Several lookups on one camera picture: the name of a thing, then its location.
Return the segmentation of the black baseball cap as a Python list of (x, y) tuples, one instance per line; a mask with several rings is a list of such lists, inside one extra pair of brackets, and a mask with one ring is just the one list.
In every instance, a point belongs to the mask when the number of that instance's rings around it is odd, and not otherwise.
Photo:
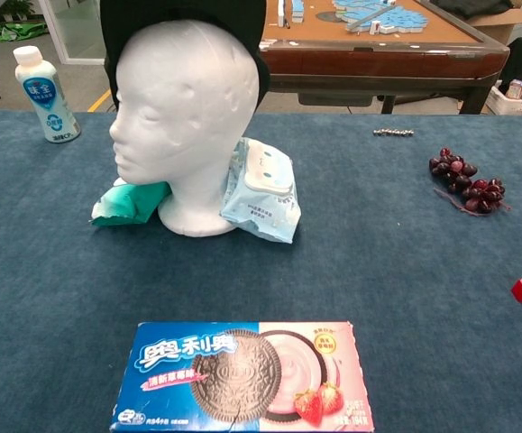
[(270, 69), (260, 49), (266, 10), (267, 0), (99, 0), (104, 68), (114, 106), (120, 107), (116, 66), (126, 43), (148, 26), (182, 20), (210, 23), (229, 32), (245, 47), (258, 71), (257, 102), (261, 103), (270, 87)]

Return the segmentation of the white foam mannequin head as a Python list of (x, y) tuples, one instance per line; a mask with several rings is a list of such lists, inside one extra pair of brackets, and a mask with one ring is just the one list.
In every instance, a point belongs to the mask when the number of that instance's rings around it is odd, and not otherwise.
[(211, 23), (163, 22), (126, 43), (115, 77), (119, 107), (109, 133), (119, 177), (168, 183), (158, 213), (178, 235), (233, 230), (220, 212), (234, 147), (258, 103), (252, 55)]

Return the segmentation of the light blue wet wipes pack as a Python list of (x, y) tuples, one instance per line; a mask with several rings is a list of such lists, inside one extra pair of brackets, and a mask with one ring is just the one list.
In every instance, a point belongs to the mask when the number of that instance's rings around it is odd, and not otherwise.
[(220, 216), (259, 238), (292, 243), (301, 209), (289, 156), (261, 141), (241, 138), (230, 161)]

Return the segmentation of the blue felt table mat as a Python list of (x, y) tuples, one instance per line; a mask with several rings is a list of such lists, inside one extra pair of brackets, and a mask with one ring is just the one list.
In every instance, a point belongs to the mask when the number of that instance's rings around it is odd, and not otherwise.
[[(522, 116), (256, 115), (294, 165), (293, 244), (93, 227), (110, 114), (45, 141), (0, 111), (0, 433), (108, 433), (144, 321), (353, 323), (377, 433), (522, 433)], [(450, 148), (510, 211), (434, 193)]]

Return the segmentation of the green white snack packet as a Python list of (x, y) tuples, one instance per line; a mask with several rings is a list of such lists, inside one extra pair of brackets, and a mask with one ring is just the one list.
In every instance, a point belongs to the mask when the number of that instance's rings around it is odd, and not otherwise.
[(134, 185), (118, 178), (93, 206), (93, 226), (145, 224), (159, 204), (171, 193), (167, 182)]

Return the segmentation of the blue pink cookie box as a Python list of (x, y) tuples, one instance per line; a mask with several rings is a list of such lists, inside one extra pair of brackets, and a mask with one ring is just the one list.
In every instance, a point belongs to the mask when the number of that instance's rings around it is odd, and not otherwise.
[(373, 433), (353, 325), (144, 322), (110, 433)]

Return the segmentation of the brown mahjong table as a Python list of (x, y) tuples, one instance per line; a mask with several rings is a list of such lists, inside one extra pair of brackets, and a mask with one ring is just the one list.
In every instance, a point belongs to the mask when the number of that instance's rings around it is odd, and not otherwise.
[(508, 47), (428, 0), (399, 0), (423, 14), (422, 32), (350, 33), (333, 22), (332, 0), (303, 0), (302, 23), (278, 25), (278, 7), (290, 19), (291, 0), (267, 0), (261, 56), (273, 92), (303, 101), (350, 104), (356, 97), (384, 98), (391, 113), (396, 97), (438, 94), (462, 100), (462, 113), (478, 114), (508, 58)]

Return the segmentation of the dark red grape bunch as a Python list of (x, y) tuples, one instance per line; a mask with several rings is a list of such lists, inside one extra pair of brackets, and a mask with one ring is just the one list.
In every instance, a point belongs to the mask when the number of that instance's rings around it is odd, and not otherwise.
[(428, 170), (437, 183), (434, 193), (457, 210), (472, 217), (487, 217), (498, 210), (510, 211), (505, 185), (500, 178), (478, 179), (479, 169), (450, 148), (442, 148), (428, 160)]

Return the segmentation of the blue mahjong tile pile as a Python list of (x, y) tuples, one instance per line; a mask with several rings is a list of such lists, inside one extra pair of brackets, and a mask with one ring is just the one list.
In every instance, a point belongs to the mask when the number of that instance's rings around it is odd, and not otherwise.
[(334, 0), (335, 17), (347, 32), (392, 34), (422, 32), (428, 18), (399, 5), (396, 0)]

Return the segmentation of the white yogurt drink bottle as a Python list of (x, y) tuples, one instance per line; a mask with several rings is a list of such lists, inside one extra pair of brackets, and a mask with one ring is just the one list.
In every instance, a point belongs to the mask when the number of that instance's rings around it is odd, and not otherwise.
[(81, 130), (69, 109), (56, 68), (33, 45), (18, 47), (13, 55), (17, 62), (15, 77), (34, 107), (45, 139), (66, 143), (77, 138)]

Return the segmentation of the white plastic crate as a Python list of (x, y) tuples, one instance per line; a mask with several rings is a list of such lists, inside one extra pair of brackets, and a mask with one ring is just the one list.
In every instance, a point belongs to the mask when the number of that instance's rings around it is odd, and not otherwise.
[(490, 89), (486, 106), (494, 115), (522, 115), (522, 99), (507, 98), (496, 87)]

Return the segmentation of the black cloth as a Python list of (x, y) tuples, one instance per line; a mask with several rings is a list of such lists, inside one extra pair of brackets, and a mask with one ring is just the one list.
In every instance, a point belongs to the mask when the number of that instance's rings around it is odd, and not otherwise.
[(429, 0), (431, 4), (463, 20), (503, 14), (513, 8), (511, 0)]

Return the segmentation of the brown cardboard box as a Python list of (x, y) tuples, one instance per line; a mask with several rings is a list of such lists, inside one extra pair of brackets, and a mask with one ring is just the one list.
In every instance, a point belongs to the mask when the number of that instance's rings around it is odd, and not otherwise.
[(522, 9), (511, 8), (502, 14), (481, 15), (466, 20), (467, 24), (505, 45), (517, 24), (522, 24)]

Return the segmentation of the green bag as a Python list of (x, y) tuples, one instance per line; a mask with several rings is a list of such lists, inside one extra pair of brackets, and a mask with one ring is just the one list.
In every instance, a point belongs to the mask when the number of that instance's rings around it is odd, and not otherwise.
[(0, 23), (0, 42), (26, 41), (48, 32), (45, 22)]

